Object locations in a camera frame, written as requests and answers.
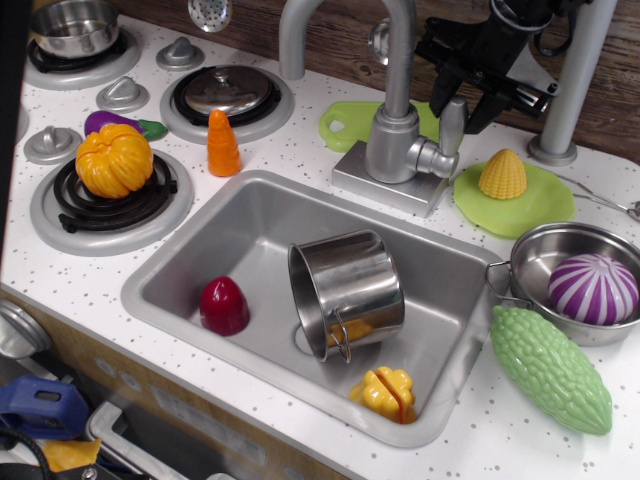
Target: play kitchen counter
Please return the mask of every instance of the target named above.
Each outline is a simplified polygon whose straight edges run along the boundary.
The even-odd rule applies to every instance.
[[[180,35],[151,24],[120,17],[120,25],[141,46],[140,59],[128,71],[150,95],[141,109],[126,116],[161,121],[159,100],[183,72],[161,69],[156,54]],[[250,54],[199,39],[204,65],[251,65],[278,75],[278,65]],[[417,218],[331,185],[331,169],[341,154],[325,147],[318,135],[323,113],[336,101],[382,101],[383,93],[308,72],[303,80],[288,82],[294,98],[291,117],[264,138],[241,143],[245,171],[269,171],[295,182],[361,204],[419,227],[484,247],[508,259],[513,240],[499,238],[471,223],[453,201],[452,188],[428,218]],[[576,433],[559,425],[534,406],[506,376],[487,340],[453,408],[444,430],[431,443],[417,448],[389,446],[337,418],[289,395],[213,355],[132,317],[121,302],[125,281],[166,242],[161,241],[117,255],[71,255],[43,242],[30,219],[36,188],[55,166],[27,161],[23,149],[30,137],[47,126],[83,131],[84,121],[96,107],[105,84],[81,90],[48,90],[24,85],[22,103],[28,128],[17,143],[2,262],[2,288],[80,332],[90,342],[74,345],[96,371],[122,380],[122,389],[134,394],[148,385],[127,364],[115,369],[91,344],[106,345],[144,365],[221,410],[263,430],[348,478],[366,479],[474,479],[483,478],[628,478],[640,470],[640,363],[634,330],[623,342],[584,351],[603,377],[613,401],[613,429],[604,437]],[[464,139],[458,173],[510,148],[527,160],[532,135],[493,125],[482,134]],[[193,205],[187,220],[227,182],[207,171],[206,148],[169,133],[153,141],[157,151],[177,159],[188,172]],[[556,173],[584,182],[619,203],[638,200],[639,168],[631,162],[579,148],[578,160]],[[610,230],[638,244],[640,222],[622,212],[576,199],[576,222]],[[166,396],[154,390],[158,403]],[[255,461],[268,459],[258,448]],[[283,478],[326,478],[300,469],[284,468]]]

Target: toy pumpkin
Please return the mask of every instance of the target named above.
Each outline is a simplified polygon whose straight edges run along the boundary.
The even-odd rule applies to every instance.
[[[78,147],[76,172],[94,195],[124,198],[140,190],[151,177],[153,151],[135,128],[106,125]]]

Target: green cutting board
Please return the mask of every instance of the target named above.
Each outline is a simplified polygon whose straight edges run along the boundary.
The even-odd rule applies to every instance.
[[[426,102],[412,102],[420,117],[420,134],[439,140],[438,119]],[[320,136],[334,152],[347,152],[358,140],[369,140],[379,102],[336,102],[320,119]]]

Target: pot lid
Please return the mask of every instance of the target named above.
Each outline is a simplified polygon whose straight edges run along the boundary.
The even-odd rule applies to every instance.
[[[195,77],[184,91],[193,110],[209,115],[219,109],[227,116],[248,112],[267,99],[273,85],[259,70],[240,65],[212,68]]]

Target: saucepan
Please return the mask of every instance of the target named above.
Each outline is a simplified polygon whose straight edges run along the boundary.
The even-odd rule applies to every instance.
[[[291,289],[314,356],[381,342],[404,324],[404,295],[395,262],[371,230],[289,247]]]
[[[118,38],[118,10],[103,0],[63,0],[31,15],[31,32],[47,54],[65,59],[104,52]]]
[[[590,325],[558,314],[549,299],[551,273],[563,260],[586,253],[618,260],[640,281],[640,249],[608,230],[577,222],[549,223],[529,230],[514,244],[510,260],[487,266],[485,280],[499,298],[538,312],[580,346],[621,341],[640,324],[640,306],[620,323]],[[493,289],[490,280],[493,268],[509,268],[514,297],[502,296]]]

